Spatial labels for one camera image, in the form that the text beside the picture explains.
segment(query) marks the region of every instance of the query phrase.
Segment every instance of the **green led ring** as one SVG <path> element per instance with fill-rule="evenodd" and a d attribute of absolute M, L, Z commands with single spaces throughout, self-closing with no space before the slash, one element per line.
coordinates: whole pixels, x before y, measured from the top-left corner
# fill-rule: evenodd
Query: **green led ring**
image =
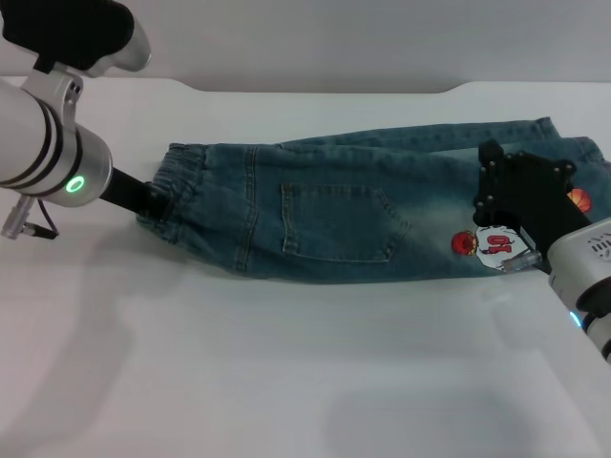
<path fill-rule="evenodd" d="M 68 181 L 68 184 L 66 185 L 66 192 L 70 194 L 76 193 L 77 191 L 80 191 L 83 186 L 85 186 L 85 177 L 79 175 L 78 177 L 74 177 Z"/>

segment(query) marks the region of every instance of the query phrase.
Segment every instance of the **jeans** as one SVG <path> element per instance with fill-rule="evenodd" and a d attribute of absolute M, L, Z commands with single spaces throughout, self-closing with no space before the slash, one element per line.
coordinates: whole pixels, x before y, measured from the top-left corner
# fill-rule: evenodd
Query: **jeans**
<path fill-rule="evenodd" d="M 537 121 L 409 127 L 272 145 L 172 144 L 153 184 L 175 205 L 142 226 L 196 257 L 259 278 L 406 281 L 501 274 L 530 247 L 473 223 L 477 146 L 495 139 L 576 162 L 571 198 L 611 217 L 609 165 L 588 138 Z"/>

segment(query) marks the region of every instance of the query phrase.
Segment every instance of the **white table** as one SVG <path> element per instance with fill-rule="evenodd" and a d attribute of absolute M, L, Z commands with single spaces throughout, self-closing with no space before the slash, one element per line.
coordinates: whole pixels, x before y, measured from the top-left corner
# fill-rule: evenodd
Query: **white table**
<path fill-rule="evenodd" d="M 609 113 L 608 84 L 212 94 L 99 79 L 78 120 L 117 167 L 150 179 L 171 141 L 546 115 L 611 152 Z M 0 192 L 0 214 L 14 201 Z M 58 240 L 0 241 L 2 458 L 611 453 L 611 368 L 542 274 L 249 281 L 187 259 L 105 202 L 51 212 Z"/>

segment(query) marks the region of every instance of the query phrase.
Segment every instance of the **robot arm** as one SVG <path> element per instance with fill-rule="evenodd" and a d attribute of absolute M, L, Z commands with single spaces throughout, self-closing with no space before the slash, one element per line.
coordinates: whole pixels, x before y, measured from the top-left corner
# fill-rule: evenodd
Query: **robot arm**
<path fill-rule="evenodd" d="M 571 316 L 611 363 L 611 219 L 592 224 L 567 197 L 575 163 L 520 152 L 494 141 L 480 146 L 478 226 L 517 231 L 533 253 L 506 262 L 507 272 L 536 265 Z"/>
<path fill-rule="evenodd" d="M 102 198 L 161 218 L 168 199 L 114 168 L 104 141 L 75 122 L 84 88 L 77 72 L 148 64 L 150 46 L 134 16 L 107 0 L 0 0 L 0 11 L 4 36 L 38 54 L 21 88 L 0 81 L 0 187 L 21 195 L 2 235 L 45 237 L 27 223 L 37 200 L 77 207 Z"/>

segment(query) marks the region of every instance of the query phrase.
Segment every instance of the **black cable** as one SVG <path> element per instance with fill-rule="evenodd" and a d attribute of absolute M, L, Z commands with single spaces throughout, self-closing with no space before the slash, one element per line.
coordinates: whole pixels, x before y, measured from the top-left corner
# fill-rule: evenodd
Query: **black cable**
<path fill-rule="evenodd" d="M 40 211 L 42 212 L 43 216 L 47 220 L 47 223 L 51 227 L 51 230 L 55 233 L 56 236 L 58 236 L 59 231 L 57 230 L 57 226 L 55 226 L 55 224 L 53 223 L 53 220 L 51 219 L 51 216 L 47 211 L 47 207 L 45 207 L 45 203 L 41 199 L 38 200 L 38 206 L 40 207 Z"/>

